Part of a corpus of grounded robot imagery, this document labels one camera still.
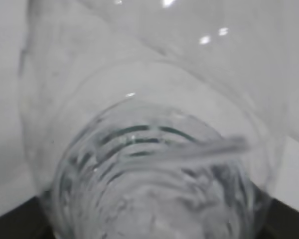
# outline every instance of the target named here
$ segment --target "glass jar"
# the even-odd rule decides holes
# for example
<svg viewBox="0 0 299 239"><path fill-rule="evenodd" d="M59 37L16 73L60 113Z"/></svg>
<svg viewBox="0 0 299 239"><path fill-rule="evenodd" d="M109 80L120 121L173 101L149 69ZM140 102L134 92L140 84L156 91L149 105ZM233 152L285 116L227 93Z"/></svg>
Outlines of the glass jar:
<svg viewBox="0 0 299 239"><path fill-rule="evenodd" d="M30 0L19 107L62 239L253 238L285 136L278 0Z"/></svg>

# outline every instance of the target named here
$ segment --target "clear glass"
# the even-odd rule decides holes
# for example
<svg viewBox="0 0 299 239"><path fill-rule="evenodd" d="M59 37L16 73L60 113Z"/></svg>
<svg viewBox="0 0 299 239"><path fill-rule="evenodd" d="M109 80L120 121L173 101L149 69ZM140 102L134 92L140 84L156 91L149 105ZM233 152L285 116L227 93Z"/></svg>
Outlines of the clear glass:
<svg viewBox="0 0 299 239"><path fill-rule="evenodd" d="M19 107L61 239L252 239L285 136L279 0L30 0Z"/></svg>

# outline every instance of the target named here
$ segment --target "white surface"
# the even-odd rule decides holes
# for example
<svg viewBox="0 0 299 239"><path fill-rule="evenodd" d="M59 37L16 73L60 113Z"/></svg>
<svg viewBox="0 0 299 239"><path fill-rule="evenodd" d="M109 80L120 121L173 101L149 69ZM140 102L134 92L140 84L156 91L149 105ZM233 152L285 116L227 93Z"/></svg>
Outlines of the white surface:
<svg viewBox="0 0 299 239"><path fill-rule="evenodd" d="M291 52L291 135L299 140L299 0L286 0ZM25 0L0 0L0 215L34 195L17 115L17 62ZM276 197L299 210L299 143L288 139Z"/></svg>

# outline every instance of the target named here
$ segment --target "dark surface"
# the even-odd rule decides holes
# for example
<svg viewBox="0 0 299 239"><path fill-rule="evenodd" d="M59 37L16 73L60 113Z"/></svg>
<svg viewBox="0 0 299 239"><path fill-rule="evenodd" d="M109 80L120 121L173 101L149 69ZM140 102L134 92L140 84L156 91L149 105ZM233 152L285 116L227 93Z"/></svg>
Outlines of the dark surface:
<svg viewBox="0 0 299 239"><path fill-rule="evenodd" d="M0 239L54 239L36 198L0 218ZM299 239L299 212L274 200L257 239Z"/></svg>

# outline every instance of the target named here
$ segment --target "glass bottom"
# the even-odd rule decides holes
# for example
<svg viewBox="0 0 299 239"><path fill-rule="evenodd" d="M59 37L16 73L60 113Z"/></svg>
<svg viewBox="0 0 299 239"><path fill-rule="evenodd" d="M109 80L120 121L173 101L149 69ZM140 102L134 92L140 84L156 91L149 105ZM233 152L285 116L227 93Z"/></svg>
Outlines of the glass bottom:
<svg viewBox="0 0 299 239"><path fill-rule="evenodd" d="M251 239L247 149L182 111L128 100L76 137L41 201L61 238Z"/></svg>

